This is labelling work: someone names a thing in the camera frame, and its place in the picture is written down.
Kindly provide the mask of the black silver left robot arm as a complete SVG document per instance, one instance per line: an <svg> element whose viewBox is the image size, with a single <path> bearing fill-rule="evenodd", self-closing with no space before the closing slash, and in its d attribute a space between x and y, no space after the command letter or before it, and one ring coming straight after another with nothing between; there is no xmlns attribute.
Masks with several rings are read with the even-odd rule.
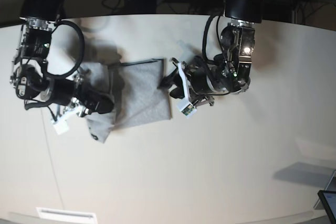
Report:
<svg viewBox="0 0 336 224"><path fill-rule="evenodd" d="M222 13L206 22L201 55L189 62L172 58L175 69L159 85L192 108L213 105L215 97L245 92L250 85L255 24L262 22L264 0L224 1Z"/></svg>

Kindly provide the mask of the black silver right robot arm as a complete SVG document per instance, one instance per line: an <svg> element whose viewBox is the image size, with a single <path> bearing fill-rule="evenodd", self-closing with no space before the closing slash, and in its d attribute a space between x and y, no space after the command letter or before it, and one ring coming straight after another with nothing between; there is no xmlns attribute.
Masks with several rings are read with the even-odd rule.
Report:
<svg viewBox="0 0 336 224"><path fill-rule="evenodd" d="M10 83L16 96L25 103L25 110L46 108L52 104L78 108L81 117L91 113L106 114L114 104L110 98L88 87L83 78L69 77L82 64L85 56L84 35L75 23L62 18L65 0L24 0L20 18L24 20L16 54L12 59ZM55 28L69 26L79 40L79 55L74 66L63 74L48 71L47 57Z"/></svg>

